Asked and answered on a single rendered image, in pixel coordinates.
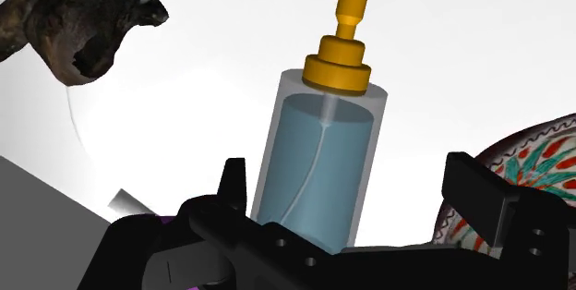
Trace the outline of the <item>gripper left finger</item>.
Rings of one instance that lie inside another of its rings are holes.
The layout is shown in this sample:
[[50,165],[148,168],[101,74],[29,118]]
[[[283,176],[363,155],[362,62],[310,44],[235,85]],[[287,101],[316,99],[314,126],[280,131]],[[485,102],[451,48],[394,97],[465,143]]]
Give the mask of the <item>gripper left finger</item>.
[[174,217],[136,214],[106,230],[78,290],[345,290],[349,270],[302,237],[246,217],[246,163]]

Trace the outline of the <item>red and teal patterned plate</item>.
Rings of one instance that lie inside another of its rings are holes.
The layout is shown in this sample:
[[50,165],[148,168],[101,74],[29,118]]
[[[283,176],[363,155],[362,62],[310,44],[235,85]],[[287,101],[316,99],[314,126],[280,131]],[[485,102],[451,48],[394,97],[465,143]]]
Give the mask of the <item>red and teal patterned plate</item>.
[[[514,186],[555,194],[576,208],[576,113],[528,127],[491,145],[476,160]],[[434,245],[455,245],[498,258],[447,202],[440,206]]]

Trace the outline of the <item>dark brown gnarled figure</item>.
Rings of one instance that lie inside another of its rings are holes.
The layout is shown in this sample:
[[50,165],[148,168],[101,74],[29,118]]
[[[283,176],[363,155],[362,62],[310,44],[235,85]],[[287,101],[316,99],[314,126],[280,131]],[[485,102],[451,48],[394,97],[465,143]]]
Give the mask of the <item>dark brown gnarled figure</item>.
[[160,0],[3,0],[0,63],[29,45],[66,85],[105,75],[126,34],[169,18]]

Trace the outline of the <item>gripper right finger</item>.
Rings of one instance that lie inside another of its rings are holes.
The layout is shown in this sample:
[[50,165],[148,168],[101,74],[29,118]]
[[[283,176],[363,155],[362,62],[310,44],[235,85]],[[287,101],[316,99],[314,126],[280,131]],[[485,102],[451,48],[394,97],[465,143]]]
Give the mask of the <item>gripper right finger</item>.
[[447,155],[442,196],[491,247],[462,250],[458,272],[480,290],[568,290],[572,208],[560,197],[514,186],[465,152]]

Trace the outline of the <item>clear pump bottle yellow top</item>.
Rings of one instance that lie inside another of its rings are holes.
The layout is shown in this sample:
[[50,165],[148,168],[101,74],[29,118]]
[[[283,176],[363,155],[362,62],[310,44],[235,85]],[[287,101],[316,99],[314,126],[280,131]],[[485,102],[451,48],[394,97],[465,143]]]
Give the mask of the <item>clear pump bottle yellow top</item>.
[[355,38],[367,0],[336,0],[337,28],[282,72],[251,217],[330,254],[354,245],[387,92]]

